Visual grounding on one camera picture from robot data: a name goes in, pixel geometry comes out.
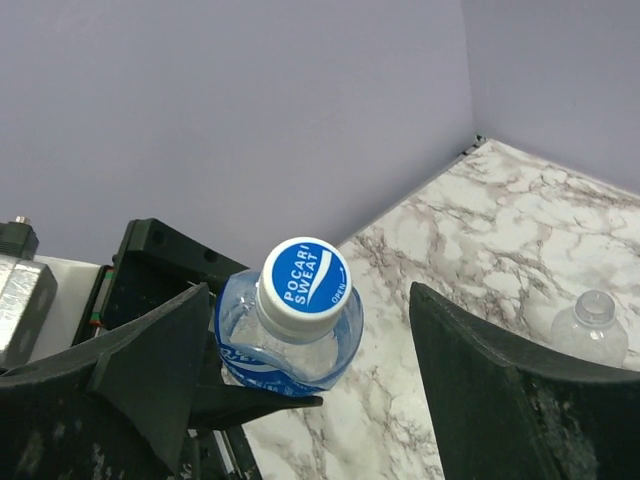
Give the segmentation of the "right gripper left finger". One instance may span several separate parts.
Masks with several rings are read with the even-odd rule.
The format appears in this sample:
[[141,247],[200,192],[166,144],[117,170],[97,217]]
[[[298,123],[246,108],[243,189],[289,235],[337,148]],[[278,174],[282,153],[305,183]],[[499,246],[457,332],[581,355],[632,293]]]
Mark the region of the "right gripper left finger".
[[1,375],[4,479],[178,474],[210,319],[200,284],[106,334]]

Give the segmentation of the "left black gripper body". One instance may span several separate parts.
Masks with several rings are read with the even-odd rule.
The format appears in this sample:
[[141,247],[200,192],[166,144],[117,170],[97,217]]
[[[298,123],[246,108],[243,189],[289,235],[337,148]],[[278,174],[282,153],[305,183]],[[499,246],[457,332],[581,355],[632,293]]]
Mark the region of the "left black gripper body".
[[112,263],[98,269],[72,344],[129,323],[199,283],[214,304],[228,278],[245,269],[158,219],[134,219]]

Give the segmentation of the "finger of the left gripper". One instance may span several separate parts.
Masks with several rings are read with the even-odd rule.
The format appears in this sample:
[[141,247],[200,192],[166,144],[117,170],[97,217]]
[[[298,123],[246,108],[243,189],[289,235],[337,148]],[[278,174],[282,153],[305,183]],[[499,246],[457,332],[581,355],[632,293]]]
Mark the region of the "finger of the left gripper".
[[219,372],[205,372],[198,379],[189,427],[227,430],[278,411],[322,405],[323,399],[319,396],[288,397],[268,390],[228,385]]

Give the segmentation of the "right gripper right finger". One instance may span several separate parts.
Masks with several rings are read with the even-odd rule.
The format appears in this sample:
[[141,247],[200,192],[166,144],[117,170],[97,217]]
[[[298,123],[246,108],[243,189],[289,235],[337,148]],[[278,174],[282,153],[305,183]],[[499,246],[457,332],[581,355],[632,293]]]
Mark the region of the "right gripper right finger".
[[446,478],[638,478],[638,372],[543,347],[418,282],[409,318]]

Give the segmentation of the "blue label Pocari bottle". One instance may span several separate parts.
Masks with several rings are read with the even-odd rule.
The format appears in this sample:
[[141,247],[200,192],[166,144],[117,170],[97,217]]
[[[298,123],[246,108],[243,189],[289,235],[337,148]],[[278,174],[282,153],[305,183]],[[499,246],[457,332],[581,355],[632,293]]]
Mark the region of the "blue label Pocari bottle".
[[364,311],[343,255],[324,240],[295,237],[274,247],[261,270],[229,277],[213,329],[238,384],[306,397],[343,376],[362,339]]

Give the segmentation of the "clear unlabelled plastic bottle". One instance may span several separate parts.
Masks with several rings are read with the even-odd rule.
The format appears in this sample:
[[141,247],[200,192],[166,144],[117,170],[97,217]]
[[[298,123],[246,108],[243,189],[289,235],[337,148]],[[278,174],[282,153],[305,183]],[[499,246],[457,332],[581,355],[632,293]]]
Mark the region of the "clear unlabelled plastic bottle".
[[629,340],[617,320],[614,300],[605,292],[589,290],[556,315],[550,345],[575,358],[621,368]]

